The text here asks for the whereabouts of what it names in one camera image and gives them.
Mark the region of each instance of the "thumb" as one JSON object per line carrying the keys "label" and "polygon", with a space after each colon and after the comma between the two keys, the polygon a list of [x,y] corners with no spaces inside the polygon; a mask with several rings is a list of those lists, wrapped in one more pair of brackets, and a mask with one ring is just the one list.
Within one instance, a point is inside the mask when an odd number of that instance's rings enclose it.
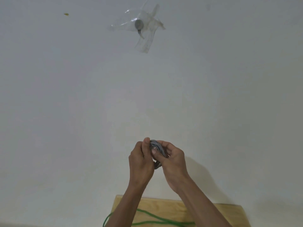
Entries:
{"label": "thumb", "polygon": [[155,157],[156,160],[158,160],[159,162],[161,162],[161,164],[163,165],[163,162],[165,160],[165,157],[158,151],[158,149],[156,147],[154,147],[151,150],[153,156]]}

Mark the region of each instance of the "green cable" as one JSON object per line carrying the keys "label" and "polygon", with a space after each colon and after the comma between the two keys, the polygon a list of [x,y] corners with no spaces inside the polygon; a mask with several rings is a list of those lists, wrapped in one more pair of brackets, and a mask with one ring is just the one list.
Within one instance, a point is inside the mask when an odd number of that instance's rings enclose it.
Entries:
{"label": "green cable", "polygon": [[[161,221],[142,221],[142,222],[137,222],[137,223],[132,223],[132,225],[143,225],[143,224],[159,224],[159,225],[175,225],[175,226],[179,226],[179,227],[185,227],[184,225],[194,225],[195,223],[192,222],[179,222],[179,221],[173,221],[170,219],[165,219],[162,217],[159,217],[155,214],[152,214],[146,210],[141,210],[141,209],[137,209],[137,211],[142,212],[142,213],[146,213],[147,215],[157,218],[158,220]],[[105,223],[107,221],[107,219],[112,215],[113,213],[110,213],[104,220],[103,223],[103,227],[105,226]]]}

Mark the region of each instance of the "wooden board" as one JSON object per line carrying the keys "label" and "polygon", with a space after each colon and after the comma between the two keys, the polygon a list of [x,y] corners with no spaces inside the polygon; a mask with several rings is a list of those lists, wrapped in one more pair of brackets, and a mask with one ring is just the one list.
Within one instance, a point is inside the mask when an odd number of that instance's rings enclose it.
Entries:
{"label": "wooden board", "polygon": [[[121,201],[122,195],[117,195],[112,207],[112,212],[116,209]],[[251,227],[242,206],[229,204],[215,204],[217,209],[229,221],[233,227]],[[139,209],[146,210],[159,217],[171,219],[174,221],[193,221],[191,215],[188,213],[182,201],[156,199],[156,198],[142,198]],[[137,212],[134,216],[134,223],[141,221],[156,220],[145,213]],[[142,227],[159,227],[157,224],[144,224]]]}

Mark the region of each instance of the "transparent plastic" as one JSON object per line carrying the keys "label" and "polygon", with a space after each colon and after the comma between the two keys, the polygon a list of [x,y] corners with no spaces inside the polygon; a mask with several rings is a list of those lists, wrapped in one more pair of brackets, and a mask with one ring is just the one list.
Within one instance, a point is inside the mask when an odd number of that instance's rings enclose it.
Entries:
{"label": "transparent plastic", "polygon": [[[155,16],[159,10],[159,4],[157,4],[151,13],[143,10],[147,1],[143,4],[140,9],[127,10],[122,16],[120,16],[116,21],[108,27],[109,30],[127,30],[137,32],[140,39],[135,46],[135,48],[142,53],[148,53],[152,41],[154,39],[154,34],[158,27],[165,29],[163,23],[156,19]],[[141,20],[143,22],[142,28],[136,28],[135,22]]]}

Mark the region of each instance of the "right hand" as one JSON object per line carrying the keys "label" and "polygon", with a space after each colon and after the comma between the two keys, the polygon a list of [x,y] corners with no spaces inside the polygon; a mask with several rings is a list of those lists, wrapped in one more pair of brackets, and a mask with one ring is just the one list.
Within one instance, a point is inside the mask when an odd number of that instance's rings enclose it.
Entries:
{"label": "right hand", "polygon": [[156,149],[152,150],[152,155],[156,160],[161,162],[166,181],[169,184],[170,188],[178,193],[180,184],[187,179],[190,179],[190,176],[186,169],[184,152],[169,142],[161,140],[157,141],[161,144],[163,149],[166,150],[169,157],[165,158]]}

